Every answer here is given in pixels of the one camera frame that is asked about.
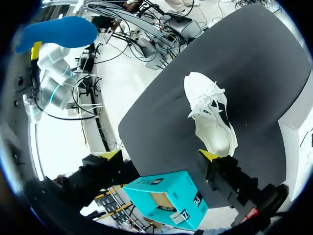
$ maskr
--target person's leg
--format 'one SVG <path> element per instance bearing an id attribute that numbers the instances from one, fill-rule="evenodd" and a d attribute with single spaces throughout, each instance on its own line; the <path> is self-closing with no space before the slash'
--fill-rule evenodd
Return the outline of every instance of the person's leg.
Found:
<path id="1" fill-rule="evenodd" d="M 164 1 L 167 4 L 169 4 L 171 6 L 171 8 L 173 8 L 176 11 L 180 11 L 180 12 L 185 9 L 183 2 L 191 1 L 191 4 L 192 4 L 192 0 L 184 0 L 183 2 L 181 0 L 164 0 Z"/>

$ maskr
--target wire bundle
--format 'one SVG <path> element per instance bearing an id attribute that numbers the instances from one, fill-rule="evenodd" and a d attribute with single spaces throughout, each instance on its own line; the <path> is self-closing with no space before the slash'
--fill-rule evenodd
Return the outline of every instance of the wire bundle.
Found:
<path id="1" fill-rule="evenodd" d="M 265 5 L 268 3 L 268 0 L 238 0 L 238 2 L 235 4 L 235 9 L 237 10 L 239 7 L 244 7 L 252 3 L 260 3 Z"/>

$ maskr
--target label on box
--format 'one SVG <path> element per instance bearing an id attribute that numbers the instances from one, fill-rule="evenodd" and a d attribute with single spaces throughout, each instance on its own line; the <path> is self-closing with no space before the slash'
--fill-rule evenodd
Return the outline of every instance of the label on box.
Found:
<path id="1" fill-rule="evenodd" d="M 159 183 L 162 182 L 162 180 L 164 180 L 164 178 L 156 179 L 156 180 L 154 180 L 154 181 L 151 183 L 151 185 L 158 185 Z"/>
<path id="2" fill-rule="evenodd" d="M 190 217 L 186 209 L 184 209 L 180 214 L 182 215 L 182 217 L 184 217 L 185 220 L 188 220 Z"/>
<path id="3" fill-rule="evenodd" d="M 167 211 L 167 212 L 177 212 L 176 208 L 175 207 L 163 207 L 163 206 L 158 206 L 157 209 L 160 209 L 160 210 L 164 210 L 164 211 Z"/>
<path id="4" fill-rule="evenodd" d="M 199 207 L 201 201 L 202 201 L 203 197 L 201 195 L 201 193 L 198 191 L 195 198 L 194 198 L 194 204 Z"/>
<path id="5" fill-rule="evenodd" d="M 185 220 L 184 217 L 179 212 L 175 212 L 171 214 L 170 218 L 173 220 L 175 224 L 179 224 Z"/>

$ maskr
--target blue object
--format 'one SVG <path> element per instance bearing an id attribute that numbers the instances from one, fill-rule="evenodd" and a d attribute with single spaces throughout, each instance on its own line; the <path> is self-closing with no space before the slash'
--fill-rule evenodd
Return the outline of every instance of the blue object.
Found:
<path id="1" fill-rule="evenodd" d="M 31 50 L 35 42 L 55 43 L 75 48 L 90 45 L 97 37 L 96 27 L 78 16 L 66 16 L 32 24 L 24 29 L 17 53 Z"/>
<path id="2" fill-rule="evenodd" d="M 208 210 L 206 202 L 185 170 L 140 177 L 123 189 L 145 217 L 180 229 L 196 230 Z M 185 219 L 176 224 L 170 217 L 176 212 L 157 208 L 158 204 L 150 193 L 165 193 Z"/>

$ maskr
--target black stripe on sneaker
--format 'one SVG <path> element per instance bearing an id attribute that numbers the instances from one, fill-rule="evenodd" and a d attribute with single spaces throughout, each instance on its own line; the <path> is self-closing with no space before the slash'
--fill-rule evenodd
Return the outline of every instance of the black stripe on sneaker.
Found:
<path id="1" fill-rule="evenodd" d="M 229 124 L 229 121 L 228 121 L 228 118 L 226 115 L 225 105 L 223 103 L 218 102 L 218 101 L 217 101 L 217 103 L 219 105 L 219 109 L 221 110 L 221 112 L 219 113 L 221 119 L 223 120 L 224 124 L 230 128 L 230 124 Z M 212 107 L 217 107 L 215 100 L 212 101 Z"/>

